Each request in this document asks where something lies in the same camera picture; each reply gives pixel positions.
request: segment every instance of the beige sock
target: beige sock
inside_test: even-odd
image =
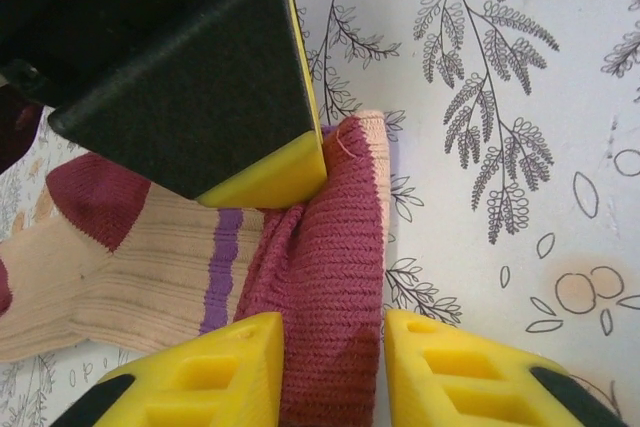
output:
[[[0,244],[0,361],[85,339],[152,352],[232,321],[260,212],[202,207],[94,154],[47,183],[63,215]]]

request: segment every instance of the purple stripe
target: purple stripe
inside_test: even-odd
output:
[[[233,287],[231,266],[238,256],[238,230],[242,226],[241,209],[222,209],[213,234],[214,252],[209,262],[209,288],[204,295],[204,319],[200,333],[227,325],[227,299]]]

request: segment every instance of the loose thread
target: loose thread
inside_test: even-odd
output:
[[[340,148],[344,151],[345,154],[347,154],[349,157],[351,157],[352,159],[357,159],[358,156],[349,152],[349,149],[347,149],[344,144],[342,143],[342,141],[340,140],[340,127],[338,127],[338,129],[336,130],[336,141],[338,142],[338,145],[340,146]]]

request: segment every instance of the ribbed knit texture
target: ribbed knit texture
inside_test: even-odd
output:
[[[285,323],[285,424],[368,426],[380,355],[389,153],[384,120],[363,113],[325,141],[329,182],[307,206],[266,215],[236,320]]]
[[[262,213],[208,209],[95,154],[47,186],[62,215],[0,244],[0,361],[85,339],[154,352],[233,318]]]
[[[383,116],[344,120],[324,155],[322,191],[266,215],[204,208],[94,154],[54,170],[62,215],[0,244],[0,361],[83,339],[153,352],[278,311],[282,425],[371,425],[390,198]]]

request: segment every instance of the yellow plastic pad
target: yellow plastic pad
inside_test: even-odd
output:
[[[385,361],[394,427],[581,427],[529,372],[550,360],[390,310]]]
[[[309,200],[327,180],[320,119],[295,1],[287,0],[287,5],[311,109],[312,130],[202,194],[197,201],[206,207],[287,208]]]
[[[284,361],[278,313],[259,314],[110,372],[135,381],[96,427],[276,427]]]

